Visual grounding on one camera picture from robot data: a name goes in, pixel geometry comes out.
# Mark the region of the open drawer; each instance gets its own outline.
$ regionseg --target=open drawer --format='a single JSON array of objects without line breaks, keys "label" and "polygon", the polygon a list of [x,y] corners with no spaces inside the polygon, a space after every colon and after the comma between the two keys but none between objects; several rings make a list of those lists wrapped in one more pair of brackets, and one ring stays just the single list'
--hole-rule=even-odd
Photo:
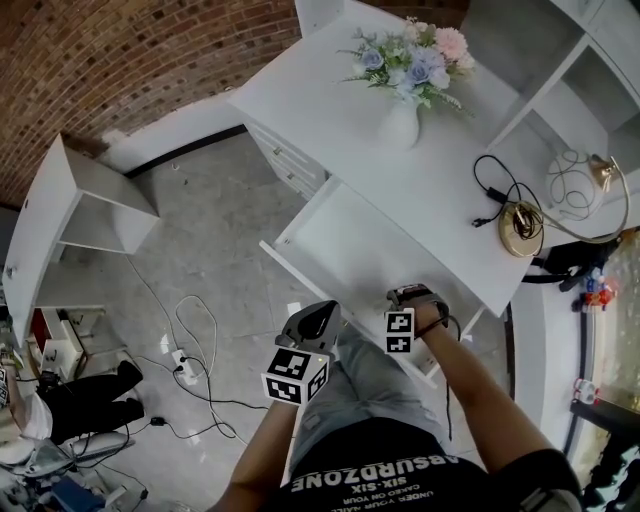
[{"label": "open drawer", "polygon": [[[449,304],[463,332],[484,309],[444,265],[336,177],[322,186],[273,247],[260,246],[319,297],[338,301],[343,316],[380,346],[389,308],[386,294],[393,288],[424,283]],[[405,367],[419,376],[434,364],[419,340],[407,359],[411,364]]]}]

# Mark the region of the gray shorts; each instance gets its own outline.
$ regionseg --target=gray shorts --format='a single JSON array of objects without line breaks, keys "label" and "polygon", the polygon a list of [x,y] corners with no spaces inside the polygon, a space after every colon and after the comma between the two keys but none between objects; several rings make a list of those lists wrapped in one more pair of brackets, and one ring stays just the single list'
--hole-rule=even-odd
[{"label": "gray shorts", "polygon": [[296,434],[290,471],[323,437],[369,418],[391,418],[432,434],[445,451],[448,439],[420,400],[402,367],[348,325],[340,333],[329,382],[306,407]]}]

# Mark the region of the brick wall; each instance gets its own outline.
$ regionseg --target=brick wall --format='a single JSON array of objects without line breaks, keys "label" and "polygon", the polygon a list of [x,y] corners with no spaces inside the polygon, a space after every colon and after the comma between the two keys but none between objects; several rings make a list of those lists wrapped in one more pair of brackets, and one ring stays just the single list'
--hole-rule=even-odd
[{"label": "brick wall", "polygon": [[[371,0],[459,25],[463,0]],[[0,203],[20,206],[57,133],[97,156],[239,86],[300,37],[294,0],[0,0]]]}]

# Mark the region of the electrical outlet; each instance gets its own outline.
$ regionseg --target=electrical outlet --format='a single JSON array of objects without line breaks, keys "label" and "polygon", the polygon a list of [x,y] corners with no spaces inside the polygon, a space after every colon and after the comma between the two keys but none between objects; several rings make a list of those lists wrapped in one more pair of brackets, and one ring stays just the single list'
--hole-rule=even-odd
[{"label": "electrical outlet", "polygon": [[176,366],[182,366],[182,371],[178,372],[177,375],[182,377],[182,380],[187,386],[193,386],[198,382],[196,378],[196,373],[193,371],[193,367],[191,366],[191,361],[186,359],[181,361],[181,359],[187,357],[187,354],[184,353],[184,350],[176,350],[175,352],[171,352],[171,357],[176,363]]}]

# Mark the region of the black t-shirt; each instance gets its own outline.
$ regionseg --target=black t-shirt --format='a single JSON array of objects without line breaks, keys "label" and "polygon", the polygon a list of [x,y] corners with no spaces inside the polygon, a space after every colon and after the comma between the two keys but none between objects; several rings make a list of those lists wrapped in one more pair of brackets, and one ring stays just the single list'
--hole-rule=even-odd
[{"label": "black t-shirt", "polygon": [[373,418],[337,430],[298,464],[263,511],[578,511],[580,488],[565,457],[543,450],[489,475],[446,455],[435,438]]}]

